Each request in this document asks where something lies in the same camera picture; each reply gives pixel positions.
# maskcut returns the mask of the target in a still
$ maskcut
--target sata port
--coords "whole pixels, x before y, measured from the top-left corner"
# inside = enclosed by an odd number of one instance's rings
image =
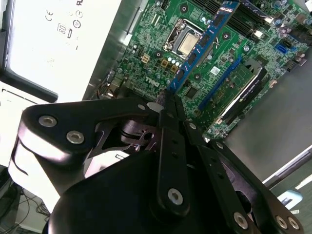
[[[287,48],[285,48],[285,46],[283,46],[280,43],[275,46],[275,49],[278,50],[279,52],[283,53],[283,54],[287,53]]]

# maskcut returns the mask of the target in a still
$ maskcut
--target white panel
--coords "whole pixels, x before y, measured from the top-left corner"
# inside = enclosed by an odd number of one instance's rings
[[[121,0],[15,0],[7,69],[81,100]]]

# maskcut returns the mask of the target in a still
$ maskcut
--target blue pcie slot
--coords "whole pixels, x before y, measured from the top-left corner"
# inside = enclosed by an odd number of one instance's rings
[[[218,36],[221,29],[225,26],[231,18],[235,10],[239,6],[236,1],[224,1],[217,11],[214,19],[210,22],[207,30],[201,35],[198,42],[175,74],[175,77],[168,86],[168,90],[174,94],[182,87],[186,79],[192,73],[201,57],[207,52],[208,48],[212,45],[215,38]]]
[[[241,55],[238,56],[238,58],[232,63],[231,66],[223,73],[221,78],[218,80],[218,82],[214,85],[214,87],[209,91],[209,93],[206,95],[206,97],[202,100],[200,105],[198,106],[198,109],[202,111],[207,103],[210,101],[210,99],[213,97],[213,95],[216,93],[218,88],[222,85],[222,83],[225,81],[225,79],[230,75],[232,71],[236,69],[236,67],[240,64],[242,61]]]

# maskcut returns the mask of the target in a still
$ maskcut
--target bolt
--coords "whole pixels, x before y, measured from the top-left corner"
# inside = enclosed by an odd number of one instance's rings
[[[193,123],[190,123],[190,127],[193,128],[194,130],[196,129],[196,126]]]
[[[67,140],[72,144],[82,144],[84,142],[84,136],[82,133],[78,131],[70,131],[66,135]]]
[[[287,229],[287,223],[280,216],[276,216],[276,221],[283,229]]]
[[[52,116],[41,116],[38,121],[40,125],[47,128],[54,127],[58,123]]]
[[[245,46],[244,46],[244,51],[245,51],[245,52],[248,52],[249,50],[250,50],[249,46],[245,45]]]
[[[223,149],[223,145],[220,142],[216,143],[217,147],[219,147],[220,149]]]
[[[242,229],[244,229],[244,230],[248,229],[248,222],[241,213],[235,212],[234,213],[234,220],[239,225],[239,227],[241,227]]]
[[[145,106],[143,106],[141,104],[138,105],[138,108],[140,108],[141,110],[145,111]]]
[[[173,116],[170,112],[168,112],[167,115],[168,115],[170,118],[174,118],[174,116]]]
[[[168,198],[177,206],[182,205],[183,203],[183,196],[177,189],[169,189]]]
[[[288,221],[290,222],[290,224],[292,225],[293,228],[295,228],[296,230],[300,229],[299,225],[297,224],[297,222],[293,218],[288,217]]]

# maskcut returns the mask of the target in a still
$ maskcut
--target wire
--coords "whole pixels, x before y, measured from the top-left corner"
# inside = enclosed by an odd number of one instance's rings
[[[25,219],[28,217],[29,215],[29,212],[30,212],[30,205],[29,205],[29,200],[28,198],[26,197],[26,200],[27,200],[27,203],[28,203],[28,212],[27,212],[27,215],[25,216],[25,218],[19,222],[17,225],[13,226],[12,228],[9,228],[8,230],[4,231],[4,232],[1,232],[0,234],[9,234],[9,232],[11,232],[12,230],[14,230],[16,227],[18,227],[22,222],[25,221]]]

